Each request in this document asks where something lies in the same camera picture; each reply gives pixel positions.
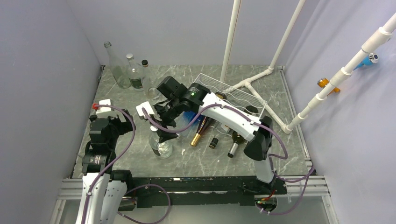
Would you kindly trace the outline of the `clear bottle with orange label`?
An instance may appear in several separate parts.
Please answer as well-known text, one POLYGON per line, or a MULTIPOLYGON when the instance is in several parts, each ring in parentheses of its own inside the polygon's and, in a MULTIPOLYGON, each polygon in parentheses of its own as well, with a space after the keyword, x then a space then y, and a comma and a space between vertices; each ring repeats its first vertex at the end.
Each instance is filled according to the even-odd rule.
POLYGON ((154 85, 154 79, 152 77, 152 72, 150 70, 148 60, 142 60, 141 64, 143 67, 143 78, 141 81, 145 95, 150 100, 158 99, 160 97, 160 93, 154 85))

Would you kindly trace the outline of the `tall clear glass bottle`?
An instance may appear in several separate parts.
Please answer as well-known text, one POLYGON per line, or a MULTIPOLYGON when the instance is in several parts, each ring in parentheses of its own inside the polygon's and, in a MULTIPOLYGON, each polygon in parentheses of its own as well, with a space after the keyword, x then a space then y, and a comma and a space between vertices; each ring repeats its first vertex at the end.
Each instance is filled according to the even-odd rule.
POLYGON ((125 63, 116 55, 116 52, 109 41, 104 42, 104 47, 109 57, 109 69, 116 81, 116 84, 122 89, 131 87, 129 76, 126 73, 125 63))

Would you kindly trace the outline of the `clear bottle with silver cap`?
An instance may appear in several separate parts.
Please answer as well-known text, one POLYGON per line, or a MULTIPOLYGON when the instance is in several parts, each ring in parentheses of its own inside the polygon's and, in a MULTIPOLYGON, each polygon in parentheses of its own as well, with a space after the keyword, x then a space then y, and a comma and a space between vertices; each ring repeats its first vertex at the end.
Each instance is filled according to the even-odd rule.
POLYGON ((126 54, 126 58, 129 63, 128 74, 132 87, 136 91, 144 91, 143 80, 145 76, 142 65, 135 60, 131 53, 126 54))

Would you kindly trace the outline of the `blue plastic bottle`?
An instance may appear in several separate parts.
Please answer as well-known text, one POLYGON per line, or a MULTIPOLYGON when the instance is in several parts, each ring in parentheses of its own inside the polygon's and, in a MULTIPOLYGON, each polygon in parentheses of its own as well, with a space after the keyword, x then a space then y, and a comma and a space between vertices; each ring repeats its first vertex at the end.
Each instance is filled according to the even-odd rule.
MULTIPOLYGON (((194 119, 195 116, 196 113, 192 111, 183 112, 176 120, 176 125, 177 125, 176 129, 182 129, 186 127, 194 119)), ((186 137, 190 133, 190 131, 196 128, 196 126, 200 123, 201 119, 202 119, 202 115, 200 115, 190 127, 188 127, 183 132, 180 132, 179 135, 182 137, 186 137)))

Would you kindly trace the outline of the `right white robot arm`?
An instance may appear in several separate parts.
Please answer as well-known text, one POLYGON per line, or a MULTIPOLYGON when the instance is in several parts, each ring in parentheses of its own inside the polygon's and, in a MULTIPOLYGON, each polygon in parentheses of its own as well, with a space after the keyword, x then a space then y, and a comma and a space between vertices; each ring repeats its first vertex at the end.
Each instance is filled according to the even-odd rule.
POLYGON ((163 127, 176 127, 175 119, 188 111, 218 121, 247 141, 243 152, 255 163, 259 191, 268 194, 275 188, 275 176, 268 159, 272 135, 269 125, 264 124, 262 119, 232 106, 199 83, 186 87, 167 76, 159 83, 157 90, 167 99, 164 106, 154 106, 163 127))

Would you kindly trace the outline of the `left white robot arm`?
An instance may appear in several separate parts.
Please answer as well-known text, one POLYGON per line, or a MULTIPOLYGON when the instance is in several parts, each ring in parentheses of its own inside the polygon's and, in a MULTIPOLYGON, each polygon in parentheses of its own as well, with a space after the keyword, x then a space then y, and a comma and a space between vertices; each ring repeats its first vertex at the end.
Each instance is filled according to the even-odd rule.
POLYGON ((123 196, 134 190, 131 172, 113 170, 116 143, 133 130, 128 110, 97 110, 90 116, 90 140, 82 159, 82 194, 77 224, 112 224, 123 196))

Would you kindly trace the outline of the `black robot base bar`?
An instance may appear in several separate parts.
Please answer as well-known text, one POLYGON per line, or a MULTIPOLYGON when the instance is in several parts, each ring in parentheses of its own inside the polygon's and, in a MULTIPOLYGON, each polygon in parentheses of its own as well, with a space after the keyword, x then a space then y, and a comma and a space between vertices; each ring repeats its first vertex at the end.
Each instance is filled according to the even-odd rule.
POLYGON ((260 197, 286 195, 285 182, 274 179, 263 183, 255 176, 136 177, 136 190, 127 197, 137 200, 138 208, 171 205, 238 204, 252 206, 260 197))

